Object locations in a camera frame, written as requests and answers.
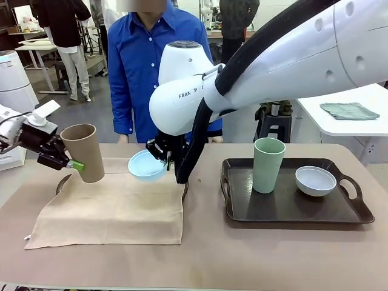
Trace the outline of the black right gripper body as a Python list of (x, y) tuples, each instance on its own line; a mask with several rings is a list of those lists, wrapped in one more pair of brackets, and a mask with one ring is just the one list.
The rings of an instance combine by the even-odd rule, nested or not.
[(186, 137), (185, 135), (168, 135), (162, 131), (158, 131), (158, 134), (154, 138), (158, 148), (161, 151), (159, 159), (160, 161), (165, 162), (167, 152), (172, 152), (172, 161), (171, 162), (180, 162), (186, 152)]

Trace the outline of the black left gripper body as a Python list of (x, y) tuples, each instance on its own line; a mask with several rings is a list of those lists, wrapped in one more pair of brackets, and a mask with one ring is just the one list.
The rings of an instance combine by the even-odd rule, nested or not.
[(23, 148), (51, 158), (66, 158), (65, 145), (57, 134), (58, 126), (50, 121), (43, 127), (23, 122), (19, 143)]

